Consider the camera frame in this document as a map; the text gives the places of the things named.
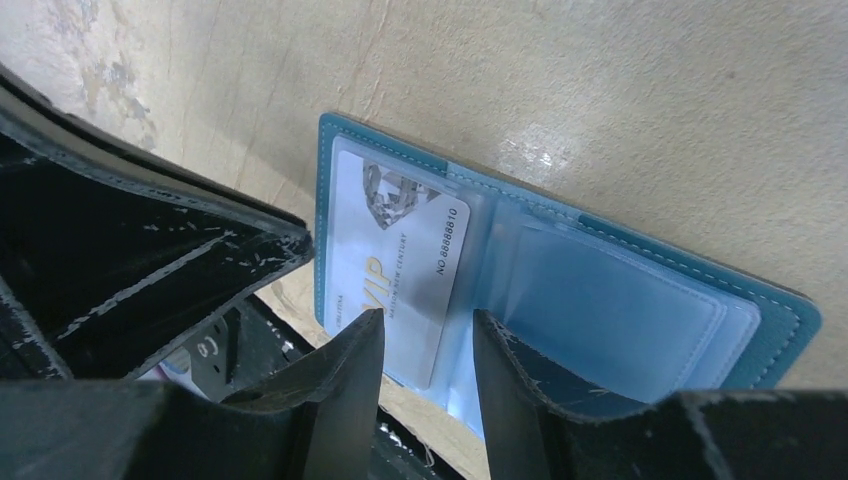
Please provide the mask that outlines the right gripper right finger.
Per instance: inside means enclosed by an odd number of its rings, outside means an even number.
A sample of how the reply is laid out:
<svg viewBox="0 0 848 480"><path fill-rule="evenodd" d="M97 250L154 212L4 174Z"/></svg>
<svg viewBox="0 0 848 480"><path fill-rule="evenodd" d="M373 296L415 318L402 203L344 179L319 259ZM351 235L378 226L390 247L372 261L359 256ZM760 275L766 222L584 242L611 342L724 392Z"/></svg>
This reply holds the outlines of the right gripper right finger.
<svg viewBox="0 0 848 480"><path fill-rule="evenodd" d="M684 390L643 404L588 382L491 313L473 320L494 479L843 479L843 390Z"/></svg>

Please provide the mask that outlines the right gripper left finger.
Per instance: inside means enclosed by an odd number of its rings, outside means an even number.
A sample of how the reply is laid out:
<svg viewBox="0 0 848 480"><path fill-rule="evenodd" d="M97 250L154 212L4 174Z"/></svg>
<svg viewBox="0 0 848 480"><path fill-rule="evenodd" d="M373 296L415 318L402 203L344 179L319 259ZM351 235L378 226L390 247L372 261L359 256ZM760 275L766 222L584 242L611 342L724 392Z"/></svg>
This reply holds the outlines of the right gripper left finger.
<svg viewBox="0 0 848 480"><path fill-rule="evenodd" d="M5 479L364 479L384 316L224 402L157 381L5 381Z"/></svg>

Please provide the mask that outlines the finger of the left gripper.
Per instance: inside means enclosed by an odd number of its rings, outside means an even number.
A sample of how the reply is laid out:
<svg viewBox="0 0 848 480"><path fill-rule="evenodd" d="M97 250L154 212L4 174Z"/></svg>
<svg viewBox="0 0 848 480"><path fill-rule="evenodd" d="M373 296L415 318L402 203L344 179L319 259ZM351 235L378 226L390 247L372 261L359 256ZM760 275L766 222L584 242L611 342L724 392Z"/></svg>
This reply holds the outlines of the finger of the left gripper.
<svg viewBox="0 0 848 480"><path fill-rule="evenodd" d="M1 375L138 375L314 254L296 215L1 72Z"/></svg>

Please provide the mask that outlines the white diamond VIP card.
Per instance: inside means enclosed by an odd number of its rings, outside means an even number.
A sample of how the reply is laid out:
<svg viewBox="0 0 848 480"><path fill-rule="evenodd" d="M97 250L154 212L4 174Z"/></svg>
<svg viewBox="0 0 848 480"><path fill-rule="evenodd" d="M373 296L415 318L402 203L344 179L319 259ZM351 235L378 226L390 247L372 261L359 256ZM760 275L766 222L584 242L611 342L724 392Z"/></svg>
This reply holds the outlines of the white diamond VIP card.
<svg viewBox="0 0 848 480"><path fill-rule="evenodd" d="M341 149L328 209L324 327L343 330L380 309L385 372L419 390L431 384L470 208L462 200Z"/></svg>

